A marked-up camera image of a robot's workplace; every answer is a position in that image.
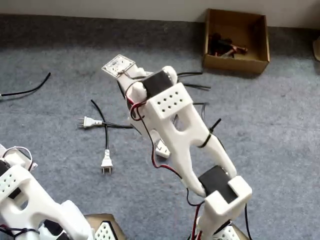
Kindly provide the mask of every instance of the open cardboard box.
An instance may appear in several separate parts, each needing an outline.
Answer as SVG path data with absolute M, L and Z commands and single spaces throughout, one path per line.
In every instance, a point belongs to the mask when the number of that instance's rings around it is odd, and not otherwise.
M 110 221 L 114 229 L 114 232 L 117 236 L 117 239 L 118 240 L 126 239 L 124 232 L 121 230 L 121 227 L 118 225 L 118 223 L 115 220 L 115 217 L 112 214 L 108 214 L 108 213 L 89 214 L 85 216 L 85 219 L 89 222 L 90 226 L 94 229 L 94 231 L 98 230 L 101 222 Z M 237 228 L 234 224 L 232 224 L 232 226 L 240 240 L 249 240 L 239 228 Z
M 209 35 L 218 33 L 237 46 L 248 48 L 234 58 L 209 54 Z M 265 15 L 208 9 L 205 22 L 203 66 L 210 69 L 235 70 L 260 74 L 270 62 Z

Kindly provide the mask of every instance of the black wire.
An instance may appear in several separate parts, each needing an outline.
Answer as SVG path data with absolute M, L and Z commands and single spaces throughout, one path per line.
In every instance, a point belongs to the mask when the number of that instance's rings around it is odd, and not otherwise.
M 114 128 L 114 129 L 133 129 L 134 127 L 132 125 L 122 125 L 122 124 L 117 124 L 113 122 L 103 122 L 103 125 L 107 125 L 109 128 Z
M 183 82 L 182 84 L 185 85 L 186 87 L 190 87 L 194 89 L 207 90 L 207 91 L 211 89 L 211 87 L 207 85 L 200 85 L 200 84 L 193 84 L 193 83 L 186 83 L 186 82 Z
M 212 127 L 209 128 L 210 133 L 212 133 L 215 129 L 215 127 L 221 122 L 221 118 L 219 118 Z
M 244 218 L 245 218 L 246 232 L 248 234 L 249 240 L 252 240 L 251 235 L 250 235 L 250 230 L 249 230 L 247 204 L 244 207 Z
M 45 79 L 42 81 L 42 83 L 40 83 L 39 86 L 37 86 L 37 87 L 35 87 L 35 88 L 31 89 L 31 90 L 12 92 L 12 93 L 3 93 L 3 94 L 1 94 L 1 96 L 7 97 L 7 96 L 14 96 L 14 95 L 28 94 L 28 93 L 31 93 L 31 92 L 35 92 L 38 89 L 40 89 L 46 83 L 46 81 L 49 79 L 50 75 L 51 75 L 51 72 L 48 73 L 48 75 L 45 77 Z
M 33 228 L 14 228 L 14 227 L 0 227 L 0 232 L 9 235 L 10 237 L 13 237 L 13 239 L 16 239 L 18 236 L 25 234 L 27 232 L 35 232 L 37 234 L 40 234 L 40 232 Z
M 194 102 L 193 105 L 202 105 L 201 118 L 202 118 L 202 121 L 205 121 L 206 106 L 209 105 L 209 103 L 208 102 Z
M 202 71 L 186 71 L 186 72 L 179 72 L 177 73 L 178 78 L 183 78 L 183 77 L 190 77 L 194 75 L 202 75 Z M 206 85 L 200 85 L 200 84 L 193 84 L 193 83 L 183 83 L 186 87 L 190 88 L 195 88 L 195 89 L 200 89 L 200 90 L 210 90 L 211 86 L 206 86 Z
M 206 106 L 207 106 L 207 102 L 205 102 L 203 105 L 202 105 L 202 109 L 201 109 L 201 118 L 202 118 L 202 121 L 205 122 L 206 120 Z
M 201 204 L 203 204 L 205 202 L 205 201 L 202 201 L 202 202 L 200 202 L 198 204 L 191 203 L 190 200 L 189 200 L 189 189 L 188 188 L 186 188 L 186 201 L 192 207 L 197 207 L 197 206 L 199 206 L 199 205 L 201 205 Z
M 10 232 L 10 231 L 8 231 L 8 230 L 6 230 L 6 229 L 0 228 L 0 232 L 2 232 L 2 233 L 4 233 L 4 234 L 7 234 L 7 235 L 9 235 L 10 237 L 13 237 L 13 236 L 14 236 L 14 235 L 12 234 L 12 232 Z
M 181 77 L 183 75 L 186 75 L 186 76 L 183 76 L 183 77 L 187 77 L 187 76 L 192 76 L 192 75 L 202 75 L 203 72 L 202 71 L 186 71 L 186 72 L 179 72 L 177 73 L 176 75 L 178 77 Z
M 106 118 L 105 118 L 104 114 L 102 113 L 100 107 L 92 99 L 91 99 L 91 102 L 93 103 L 93 105 L 95 106 L 97 111 L 99 112 L 102 120 L 104 122 L 106 122 Z M 105 130 L 105 149 L 109 149 L 109 134 L 108 134 L 108 126 L 107 126 L 107 124 L 104 124 L 104 130 Z
M 25 233 L 27 233 L 27 232 L 35 232 L 35 233 L 37 233 L 37 234 L 40 234 L 40 232 L 38 231 L 38 230 L 35 230 L 35 229 L 33 229 L 33 228 L 8 228 L 9 230 L 11 230 L 11 231 L 20 231 L 20 232 L 18 232 L 17 234 L 15 234 L 15 235 L 13 235 L 13 239 L 16 239 L 16 237 L 18 237 L 18 236 L 20 236 L 20 235 L 22 235 L 22 234 L 25 234 Z

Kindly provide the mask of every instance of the white wall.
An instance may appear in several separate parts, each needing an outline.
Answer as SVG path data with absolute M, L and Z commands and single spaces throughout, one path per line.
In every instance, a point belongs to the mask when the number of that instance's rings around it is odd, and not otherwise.
M 265 14 L 269 26 L 320 29 L 320 0 L 0 0 L 0 13 L 203 21 L 207 8 Z

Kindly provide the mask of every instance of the white robot part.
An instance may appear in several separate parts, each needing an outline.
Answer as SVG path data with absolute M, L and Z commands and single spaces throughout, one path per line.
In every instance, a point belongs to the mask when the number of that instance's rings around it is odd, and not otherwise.
M 228 185 L 237 195 L 230 203 L 218 191 L 214 191 L 204 200 L 202 216 L 198 228 L 202 231 L 202 240 L 211 240 L 215 231 L 229 220 L 234 220 L 244 210 L 252 196 L 252 189 L 241 176 L 232 178 Z
M 88 234 L 87 240 L 94 240 L 94 235 L 91 226 L 89 225 L 86 218 L 83 216 L 79 208 L 70 200 L 67 200 L 61 204 L 61 207 L 64 209 L 64 211 L 69 214 L 73 218 L 73 224 L 77 226 L 79 229 L 83 229 Z M 66 233 L 65 230 L 63 230 L 58 235 L 52 235 L 49 229 L 45 227 L 44 224 L 41 225 L 39 228 L 40 232 L 40 240 L 58 240 L 59 237 Z
M 166 81 L 167 88 L 164 88 L 160 93 L 149 95 L 149 99 L 147 99 L 147 95 L 150 92 L 147 94 L 147 90 L 142 86 L 133 87 L 137 83 L 134 83 L 135 80 L 132 76 L 140 74 L 143 78 L 148 77 L 147 74 L 138 72 L 135 63 L 126 73 L 122 73 L 121 76 L 116 78 L 123 92 L 128 93 L 127 96 L 132 100 L 131 104 L 146 101 L 145 105 L 139 109 L 140 115 L 144 116 L 143 122 L 146 128 L 142 121 L 134 121 L 132 118 L 130 118 L 131 124 L 143 136 L 148 136 L 147 129 L 153 143 L 155 143 L 155 139 L 161 138 L 170 151 L 174 169 L 182 177 L 181 182 L 186 188 L 205 198 L 204 211 L 199 219 L 198 227 L 202 231 L 201 239 L 211 240 L 212 235 L 221 226 L 230 220 L 234 220 L 241 213 L 252 195 L 252 189 L 242 177 L 237 176 L 235 166 L 218 138 L 210 133 L 199 116 L 184 85 L 177 83 L 178 77 L 175 70 L 170 66 L 166 66 L 162 70 L 171 80 L 172 86 L 168 86 L 168 80 L 163 79 Z M 153 79 L 155 83 L 161 85 L 161 82 L 159 82 L 161 79 Z M 152 85 L 152 81 L 150 81 L 148 81 L 148 88 Z M 184 126 L 183 130 L 177 130 L 172 122 L 176 115 Z M 230 203 L 217 190 L 207 196 L 204 186 L 192 168 L 191 145 L 207 151 L 212 156 L 213 162 L 228 176 L 230 180 L 227 184 L 236 195 L 236 198 Z
M 169 156 L 170 156 L 170 151 L 162 139 L 160 139 L 160 141 L 158 142 L 158 144 L 156 146 L 155 154 L 160 157 L 163 157 L 165 159 L 169 158 Z
M 198 217 L 196 220 L 195 236 L 197 236 L 200 232 L 200 229 L 198 226 L 199 219 L 200 219 L 200 217 Z M 210 240 L 240 240 L 240 238 L 239 238 L 238 234 L 236 233 L 234 227 L 232 225 L 228 225 L 224 229 L 222 229 L 221 231 L 212 235 Z
M 94 234 L 95 240 L 116 240 L 115 233 L 109 222 L 102 222 Z
M 0 156 L 2 156 L 6 151 L 7 151 L 7 149 L 3 145 L 0 144 Z M 15 149 L 15 148 L 11 149 L 5 155 L 4 160 L 8 164 L 10 164 L 10 166 L 20 165 L 21 167 L 23 167 L 25 169 L 28 169 L 30 164 L 32 164 L 32 161 L 30 158 L 28 158 L 21 151 L 19 151 L 18 149 Z M 33 162 L 30 171 L 33 171 L 37 166 L 38 166 L 38 164 Z
M 9 198 L 17 188 L 28 200 L 24 209 Z M 75 224 L 74 216 L 56 203 L 31 173 L 20 165 L 12 166 L 0 177 L 0 213 L 10 228 L 38 229 L 40 222 L 48 219 L 60 224 L 73 239 L 87 240 L 89 237 L 84 228 Z M 16 239 L 37 240 L 40 237 L 38 233 L 29 231 Z
M 201 146 L 210 132 L 184 85 L 178 83 L 150 98 L 145 113 L 152 122 L 150 128 L 155 129 L 167 144 L 174 168 L 193 192 L 205 197 L 205 190 L 192 169 L 190 146 Z M 177 130 L 172 123 L 171 118 L 175 115 L 182 121 L 183 131 Z M 230 178 L 237 175 L 235 166 L 214 135 L 210 136 L 204 149 L 215 157 L 215 163 L 224 168 Z

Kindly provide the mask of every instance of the gray carpet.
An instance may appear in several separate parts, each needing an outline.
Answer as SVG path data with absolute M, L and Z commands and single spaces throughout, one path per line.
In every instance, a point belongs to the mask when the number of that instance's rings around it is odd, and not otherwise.
M 320 65 L 312 40 L 319 32 L 269 28 L 271 63 L 260 76 L 206 72 L 185 82 L 194 101 L 208 101 L 206 123 L 250 184 L 255 240 L 320 239 Z M 128 110 L 115 80 L 101 67 L 117 54 L 147 71 L 202 68 L 200 23 L 47 16 L 0 17 L 0 92 L 38 92 L 0 102 L 0 143 L 29 148 L 34 176 L 54 200 L 72 200 L 84 214 L 112 213 L 128 239 L 187 239 L 194 208 L 169 171 L 154 169 L 151 145 L 133 130 L 109 131 L 112 176 L 101 175 L 104 131 L 77 128 L 77 118 L 126 123 Z M 199 176 L 212 166 L 192 147 Z M 191 196 L 195 202 L 199 199 Z M 236 224 L 245 232 L 244 215 Z

